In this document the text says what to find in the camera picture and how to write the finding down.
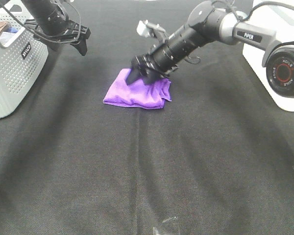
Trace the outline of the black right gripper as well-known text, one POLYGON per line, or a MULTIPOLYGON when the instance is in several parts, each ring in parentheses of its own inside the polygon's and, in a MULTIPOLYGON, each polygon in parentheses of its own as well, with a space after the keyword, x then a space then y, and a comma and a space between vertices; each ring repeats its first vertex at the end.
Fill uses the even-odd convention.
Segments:
POLYGON ((136 55, 131 60, 131 70, 125 80, 127 85, 143 77, 145 85, 168 78, 177 69, 179 60, 170 53, 136 55))

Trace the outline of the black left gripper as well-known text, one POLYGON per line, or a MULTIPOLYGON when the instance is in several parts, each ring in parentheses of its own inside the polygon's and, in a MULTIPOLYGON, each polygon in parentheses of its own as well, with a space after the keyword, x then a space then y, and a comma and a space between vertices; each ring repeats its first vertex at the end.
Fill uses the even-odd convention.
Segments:
POLYGON ((88 27, 79 25, 72 20, 51 22, 46 21, 39 25, 36 20, 26 20, 27 29, 31 29, 35 40, 56 51, 62 44, 70 44, 78 52, 85 56, 88 49, 86 40, 89 39, 91 32, 88 27))

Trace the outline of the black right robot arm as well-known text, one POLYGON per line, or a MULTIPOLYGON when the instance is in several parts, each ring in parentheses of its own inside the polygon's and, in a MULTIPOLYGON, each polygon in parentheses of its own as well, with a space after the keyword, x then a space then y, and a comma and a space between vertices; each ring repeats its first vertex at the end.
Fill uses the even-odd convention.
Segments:
POLYGON ((137 33, 158 40, 158 45, 146 54, 131 60, 127 85, 142 78, 152 84, 169 76, 181 60, 190 61, 190 54, 208 43, 219 41, 227 45, 239 42, 264 51, 262 66, 273 91, 284 97, 294 97, 294 26, 264 23, 253 24, 251 14, 237 11, 225 2, 223 8, 214 6, 212 0, 198 4, 187 22, 173 34, 147 20, 140 21, 137 33))

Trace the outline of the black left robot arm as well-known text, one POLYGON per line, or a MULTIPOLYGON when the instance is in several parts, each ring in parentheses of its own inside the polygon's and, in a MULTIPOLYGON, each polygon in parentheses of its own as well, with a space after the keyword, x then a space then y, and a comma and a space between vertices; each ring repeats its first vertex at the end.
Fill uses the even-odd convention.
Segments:
POLYGON ((86 40, 90 29, 71 20, 62 0, 24 0, 22 1, 33 19, 26 20, 24 26, 35 40, 56 51, 60 45, 69 44, 82 55, 87 53, 86 40))

